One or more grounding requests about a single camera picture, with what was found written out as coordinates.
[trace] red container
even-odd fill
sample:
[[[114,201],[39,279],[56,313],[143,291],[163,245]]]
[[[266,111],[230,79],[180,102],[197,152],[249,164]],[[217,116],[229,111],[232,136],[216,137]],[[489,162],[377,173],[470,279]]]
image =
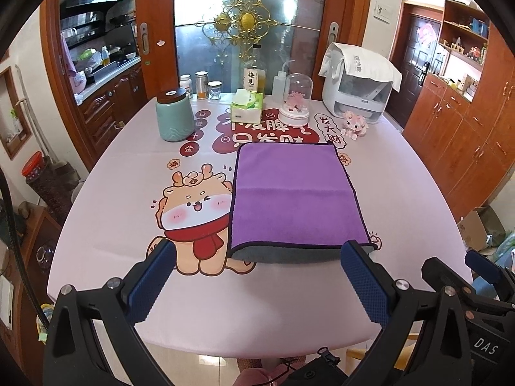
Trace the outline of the red container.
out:
[[[45,160],[41,151],[36,152],[22,168],[22,176],[31,180],[35,179],[45,168]]]

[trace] tiled floor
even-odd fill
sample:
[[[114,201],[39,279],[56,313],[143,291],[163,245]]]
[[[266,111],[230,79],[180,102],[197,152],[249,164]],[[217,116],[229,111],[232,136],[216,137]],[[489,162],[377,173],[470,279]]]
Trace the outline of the tiled floor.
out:
[[[393,117],[391,117],[387,112],[384,112],[383,114],[384,117],[393,125],[393,127],[397,129],[399,133],[402,133],[402,131],[404,130],[402,126],[398,124],[396,120]]]

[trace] white cloth cover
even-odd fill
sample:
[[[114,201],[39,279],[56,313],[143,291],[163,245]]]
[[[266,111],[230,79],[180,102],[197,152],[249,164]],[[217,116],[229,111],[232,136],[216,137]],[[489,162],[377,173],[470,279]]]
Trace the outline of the white cloth cover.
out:
[[[333,54],[341,53],[337,62],[331,62]],[[391,83],[395,91],[401,88],[402,74],[384,56],[361,46],[346,45],[345,43],[331,43],[322,60],[322,66],[318,73],[326,77],[328,72],[333,79],[341,76],[342,63],[345,65],[345,72],[349,76],[370,78],[380,83]]]

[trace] blue grip pad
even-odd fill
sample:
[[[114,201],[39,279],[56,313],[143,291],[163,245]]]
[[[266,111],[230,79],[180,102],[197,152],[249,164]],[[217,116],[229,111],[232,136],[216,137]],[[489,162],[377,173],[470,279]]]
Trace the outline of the blue grip pad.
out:
[[[477,251],[470,250],[465,254],[465,264],[491,285],[501,279],[501,268]]]
[[[388,296],[349,242],[342,245],[341,264],[370,321],[386,327],[390,319]]]
[[[151,257],[152,262],[127,296],[128,311],[126,318],[132,325],[136,322],[145,321],[155,300],[163,289],[164,283],[166,283],[172,273],[177,263],[175,244],[163,239],[156,246],[156,251],[153,251],[147,260]]]

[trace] bottle label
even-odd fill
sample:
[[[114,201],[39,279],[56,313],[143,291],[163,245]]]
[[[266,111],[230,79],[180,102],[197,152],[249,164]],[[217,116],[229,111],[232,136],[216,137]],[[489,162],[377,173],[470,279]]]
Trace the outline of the bottle label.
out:
[[[243,88],[249,91],[258,91],[258,70],[243,69]]]

